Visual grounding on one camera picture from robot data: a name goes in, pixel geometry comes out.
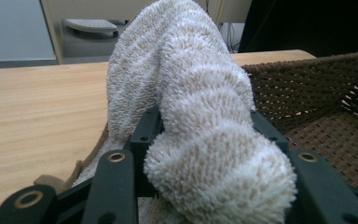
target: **white towel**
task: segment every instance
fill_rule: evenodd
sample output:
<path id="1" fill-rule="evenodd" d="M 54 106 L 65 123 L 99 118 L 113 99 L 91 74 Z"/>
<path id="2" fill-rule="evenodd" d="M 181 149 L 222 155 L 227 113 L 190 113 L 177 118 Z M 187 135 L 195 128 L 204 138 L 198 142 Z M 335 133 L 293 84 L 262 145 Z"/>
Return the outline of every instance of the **white towel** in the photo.
<path id="1" fill-rule="evenodd" d="M 283 223 L 296 175 L 275 144 L 253 129 L 252 87 L 208 15 L 190 0 L 160 0 L 121 35 L 107 75 L 109 137 L 124 146 L 158 105 L 165 132 L 145 159 L 163 199 L 141 199 L 141 223 Z"/>

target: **wicker basket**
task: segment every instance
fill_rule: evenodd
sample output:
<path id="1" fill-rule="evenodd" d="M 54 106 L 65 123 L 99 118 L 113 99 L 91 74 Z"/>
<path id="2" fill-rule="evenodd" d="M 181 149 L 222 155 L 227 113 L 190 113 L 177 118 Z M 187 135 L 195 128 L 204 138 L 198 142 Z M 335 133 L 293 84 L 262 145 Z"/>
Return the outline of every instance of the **wicker basket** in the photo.
<path id="1" fill-rule="evenodd" d="M 257 110 L 290 148 L 321 153 L 358 188 L 358 53 L 243 69 Z"/>

